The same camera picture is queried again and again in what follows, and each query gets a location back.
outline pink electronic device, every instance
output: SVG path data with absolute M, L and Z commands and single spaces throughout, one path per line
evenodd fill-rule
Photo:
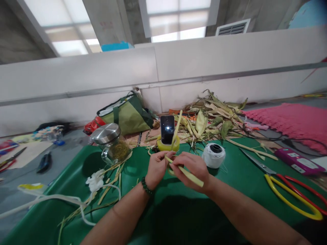
M 299 155 L 292 149 L 281 148 L 276 150 L 274 154 L 279 157 L 280 160 L 285 162 L 287 165 L 290 165 L 303 175 L 315 175 L 326 171 L 323 167 Z

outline black cable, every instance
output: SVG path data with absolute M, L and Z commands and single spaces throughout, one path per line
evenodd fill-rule
M 320 154 L 319 156 L 318 155 L 313 155 L 313 154 L 310 154 L 310 153 L 307 153 L 307 152 L 304 152 L 304 151 L 301 151 L 299 150 L 293 143 L 292 143 L 292 140 L 293 141 L 301 141 L 301 140 L 310 140 L 310 141 L 314 141 L 316 143 L 319 143 L 321 144 L 327 151 L 327 146 L 318 141 L 318 140 L 313 140 L 313 139 L 309 139 L 309 138 L 302 138 L 302 139 L 297 139 L 297 138 L 287 138 L 287 139 L 281 139 L 281 137 L 283 136 L 282 134 L 277 137 L 277 138 L 269 138 L 269 137 L 258 137 L 258 136 L 254 136 L 254 135 L 250 135 L 250 133 L 246 130 L 245 128 L 245 124 L 243 124 L 243 127 L 242 127 L 242 130 L 245 132 L 245 136 L 248 137 L 248 138 L 252 138 L 252 139 L 255 139 L 255 140 L 261 140 L 261 141 L 282 141 L 284 144 L 288 145 L 289 147 L 291 148 L 294 148 L 295 150 L 297 150 L 298 152 L 301 152 L 303 154 L 306 154 L 306 155 L 309 155 L 309 156 L 313 156 L 313 157 L 323 157 L 323 156 L 326 156 L 325 154 Z

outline stainless steel lid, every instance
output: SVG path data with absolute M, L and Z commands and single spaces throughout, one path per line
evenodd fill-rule
M 97 128 L 92 134 L 91 139 L 98 145 L 107 144 L 121 134 L 118 124 L 110 123 Z

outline hand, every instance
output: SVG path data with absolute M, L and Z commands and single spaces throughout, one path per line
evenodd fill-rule
M 149 168 L 145 177 L 145 183 L 152 191 L 156 188 L 165 175 L 168 164 L 168 161 L 165 159 L 165 154 L 167 154 L 167 157 L 171 158 L 174 154 L 176 154 L 176 152 L 160 151 L 150 156 Z
M 174 171 L 177 178 L 180 179 L 187 187 L 190 187 L 197 192 L 206 194 L 209 191 L 212 175 L 209 174 L 204 160 L 200 156 L 193 155 L 188 152 L 182 152 L 179 156 L 172 158 L 173 162 L 170 167 Z M 185 165 L 192 174 L 204 182 L 203 187 L 199 187 L 189 180 L 185 174 L 178 168 L 180 165 Z

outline yellow-handled scissors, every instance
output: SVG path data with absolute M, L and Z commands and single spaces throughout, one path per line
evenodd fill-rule
M 313 204 L 306 196 L 304 196 L 302 193 L 300 193 L 291 183 L 289 183 L 286 179 L 292 180 L 294 182 L 296 182 L 297 184 L 300 184 L 301 186 L 305 187 L 306 189 L 308 189 L 309 191 L 313 192 L 316 196 L 318 196 L 319 198 L 321 198 L 322 200 L 325 200 L 319 193 L 317 193 L 315 190 L 313 190 L 312 188 L 310 188 L 309 186 L 305 185 L 304 183 L 289 177 L 289 176 L 282 176 L 281 174 L 276 173 L 275 171 L 272 171 L 270 168 L 268 168 L 266 165 L 262 164 L 261 162 L 259 162 L 258 160 L 256 160 L 254 157 L 252 157 L 251 155 L 249 155 L 247 152 L 245 152 L 244 150 L 240 149 L 253 163 L 255 163 L 263 172 L 265 172 L 266 174 L 264 175 L 268 185 L 270 186 L 270 188 L 272 189 L 272 191 L 284 202 L 286 203 L 288 206 L 290 206 L 292 209 L 294 209 L 296 212 L 304 215 L 305 217 L 308 217 L 310 219 L 314 219 L 314 220 L 322 220 L 323 216 L 321 214 L 321 212 L 316 208 L 317 206 L 315 204 Z M 281 180 L 283 180 L 285 182 L 285 184 L 287 184 L 289 187 L 287 187 L 286 185 L 284 185 L 283 183 L 279 182 L 277 179 L 275 179 L 272 175 L 275 175 L 277 177 L 279 177 Z M 290 193 L 292 196 L 294 196 L 295 198 L 297 198 L 298 200 L 300 200 L 302 203 L 304 203 L 312 212 L 313 214 L 307 213 L 301 209 L 299 209 L 298 207 L 294 206 L 292 203 L 290 203 L 285 197 L 283 197 L 278 190 L 276 189 L 276 187 L 274 186 L 274 183 L 276 183 L 277 185 L 279 185 L 280 187 L 282 187 L 284 190 L 286 190 L 288 193 Z

